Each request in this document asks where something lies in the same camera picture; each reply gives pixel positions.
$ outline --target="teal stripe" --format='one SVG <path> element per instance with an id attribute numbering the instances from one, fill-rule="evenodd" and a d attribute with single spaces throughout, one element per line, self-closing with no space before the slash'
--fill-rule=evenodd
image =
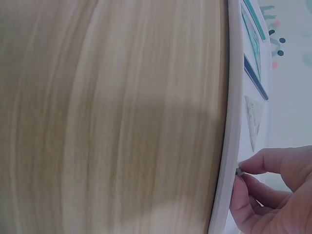
<path id="1" fill-rule="evenodd" d="M 260 21 L 259 21 L 259 19 L 258 19 L 256 13 L 255 13 L 255 11 L 254 11 L 254 8 L 253 8 L 252 4 L 250 3 L 249 0 L 244 0 L 244 2 L 245 2 L 246 6 L 247 6 L 247 8 L 248 8 L 248 10 L 249 10 L 249 13 L 251 14 L 251 16 L 252 16 L 252 18 L 253 18 L 253 21 L 254 21 L 254 23 L 255 23 L 257 29 L 258 29 L 258 32 L 259 32 L 259 34 L 260 34 L 261 39 L 262 39 L 262 40 L 265 40 L 265 39 L 266 39 L 265 34 L 264 34 L 264 32 L 263 32 L 263 29 L 262 29 L 262 27 L 261 27 Z"/>

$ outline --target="printed illustration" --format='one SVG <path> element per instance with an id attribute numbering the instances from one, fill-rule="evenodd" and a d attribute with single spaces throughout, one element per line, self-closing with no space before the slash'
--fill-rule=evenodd
<path id="1" fill-rule="evenodd" d="M 252 145 L 252 151 L 254 152 L 257 138 L 259 135 L 262 117 L 262 105 L 248 96 L 245 96 L 245 104 L 250 142 Z"/>
<path id="2" fill-rule="evenodd" d="M 253 54 L 257 65 L 257 73 L 259 77 L 259 81 L 261 81 L 261 57 L 260 57 L 260 43 L 259 43 L 259 37 L 254 29 L 253 23 L 251 22 L 246 10 L 243 6 L 241 6 L 242 9 L 242 17 L 248 32 L 248 36 L 250 39 L 250 43 L 253 48 Z"/>

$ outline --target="wooden surface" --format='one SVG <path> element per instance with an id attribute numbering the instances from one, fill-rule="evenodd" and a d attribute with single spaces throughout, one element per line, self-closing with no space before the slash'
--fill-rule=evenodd
<path id="1" fill-rule="evenodd" d="M 0 1 L 0 233 L 203 234 L 225 1 Z"/>

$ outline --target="white edge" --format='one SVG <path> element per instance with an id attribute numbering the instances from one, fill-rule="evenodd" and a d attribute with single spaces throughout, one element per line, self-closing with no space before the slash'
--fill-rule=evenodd
<path id="1" fill-rule="evenodd" d="M 241 129 L 244 52 L 240 1 L 229 0 L 228 5 L 230 35 L 228 109 L 219 179 L 208 234 L 221 234 L 225 227 L 237 167 Z"/>

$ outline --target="finger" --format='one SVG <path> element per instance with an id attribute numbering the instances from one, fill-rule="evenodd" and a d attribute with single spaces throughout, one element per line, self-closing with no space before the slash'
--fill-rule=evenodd
<path id="1" fill-rule="evenodd" d="M 265 172 L 281 174 L 286 185 L 294 192 L 309 179 L 309 175 L 312 179 L 312 146 L 263 149 L 239 166 L 254 175 Z"/>
<path id="2" fill-rule="evenodd" d="M 245 182 L 237 176 L 235 176 L 230 211 L 238 228 L 244 233 L 250 233 L 260 219 L 249 202 Z"/>
<path id="3" fill-rule="evenodd" d="M 282 162 L 291 156 L 293 156 L 292 149 L 263 149 L 253 157 L 241 162 L 239 167 L 253 175 L 266 172 L 279 174 Z"/>
<path id="4" fill-rule="evenodd" d="M 252 206 L 253 211 L 255 212 L 256 215 L 263 216 L 273 211 L 273 209 L 270 207 L 261 206 L 260 203 L 251 195 L 249 195 L 249 203 Z"/>
<path id="5" fill-rule="evenodd" d="M 276 191 L 269 186 L 259 182 L 251 175 L 242 175 L 246 183 L 249 195 L 254 197 L 262 205 L 271 207 L 272 209 L 280 209 L 280 205 L 286 199 L 289 199 L 293 193 L 285 191 Z"/>

